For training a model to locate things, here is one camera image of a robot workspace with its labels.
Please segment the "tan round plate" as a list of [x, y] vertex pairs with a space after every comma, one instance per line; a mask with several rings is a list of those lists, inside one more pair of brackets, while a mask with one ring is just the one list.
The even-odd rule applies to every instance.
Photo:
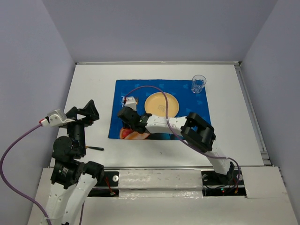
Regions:
[[[178, 100], [171, 94], [165, 93], [168, 101], [168, 117], [176, 117], [180, 106]], [[166, 101], [161, 92], [151, 94], [145, 101], [144, 108], [146, 113], [165, 117]]]

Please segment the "blue Mickey placemat cloth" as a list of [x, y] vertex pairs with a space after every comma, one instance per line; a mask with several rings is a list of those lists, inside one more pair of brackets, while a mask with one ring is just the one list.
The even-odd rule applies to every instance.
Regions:
[[178, 103], [176, 117], [187, 116], [189, 113], [197, 113], [208, 123], [210, 121], [210, 112], [205, 89], [195, 94], [191, 91], [191, 80], [117, 80], [115, 84], [114, 100], [111, 115], [111, 124], [108, 137], [111, 139], [123, 139], [130, 131], [125, 131], [122, 135], [122, 121], [117, 117], [119, 110], [122, 108], [123, 97], [131, 90], [140, 86], [154, 86], [160, 88], [165, 93], [173, 95]]

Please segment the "gold knife dark handle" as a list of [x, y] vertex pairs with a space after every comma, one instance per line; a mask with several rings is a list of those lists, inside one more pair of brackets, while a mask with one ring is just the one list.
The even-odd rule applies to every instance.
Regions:
[[94, 147], [94, 146], [86, 146], [86, 149], [92, 149], [92, 150], [98, 150], [98, 151], [104, 151], [104, 148], [101, 147]]

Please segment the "clear plastic cup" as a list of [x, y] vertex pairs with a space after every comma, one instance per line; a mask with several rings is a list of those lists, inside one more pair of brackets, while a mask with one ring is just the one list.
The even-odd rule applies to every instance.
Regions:
[[199, 94], [205, 87], [207, 80], [203, 75], [194, 75], [192, 78], [191, 91], [195, 94]]

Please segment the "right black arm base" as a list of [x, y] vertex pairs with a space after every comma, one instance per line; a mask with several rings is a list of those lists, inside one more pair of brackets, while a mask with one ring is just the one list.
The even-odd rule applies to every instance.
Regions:
[[233, 179], [229, 182], [220, 181], [219, 177], [213, 170], [201, 171], [202, 175], [202, 195], [204, 197], [221, 197], [221, 196], [244, 196], [246, 189], [242, 172], [235, 170]]

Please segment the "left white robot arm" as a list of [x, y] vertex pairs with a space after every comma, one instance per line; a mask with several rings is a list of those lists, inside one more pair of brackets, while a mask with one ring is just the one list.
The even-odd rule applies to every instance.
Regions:
[[74, 106], [67, 113], [57, 109], [40, 121], [43, 127], [60, 127], [67, 131], [66, 136], [58, 137], [53, 143], [55, 164], [46, 215], [40, 224], [72, 225], [89, 192], [103, 182], [103, 165], [80, 161], [86, 155], [85, 128], [98, 119], [95, 103], [90, 100], [82, 109]]

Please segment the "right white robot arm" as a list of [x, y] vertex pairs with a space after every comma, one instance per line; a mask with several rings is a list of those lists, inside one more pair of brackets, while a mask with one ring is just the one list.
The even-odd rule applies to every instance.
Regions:
[[214, 128], [198, 114], [165, 118], [146, 113], [140, 116], [130, 107], [118, 112], [125, 128], [140, 134], [173, 134], [190, 148], [204, 155], [212, 164], [219, 183], [229, 184], [233, 179], [234, 164], [225, 156], [216, 142]]

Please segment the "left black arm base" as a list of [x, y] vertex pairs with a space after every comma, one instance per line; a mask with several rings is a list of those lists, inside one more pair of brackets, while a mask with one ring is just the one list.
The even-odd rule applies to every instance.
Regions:
[[92, 188], [88, 197], [118, 197], [119, 171], [106, 171], [104, 178]]

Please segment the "white taped front panel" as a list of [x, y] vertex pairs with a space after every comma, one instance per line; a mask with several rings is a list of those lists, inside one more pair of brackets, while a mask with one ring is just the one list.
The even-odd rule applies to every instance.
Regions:
[[121, 198], [201, 198], [200, 170], [130, 169], [119, 173]]

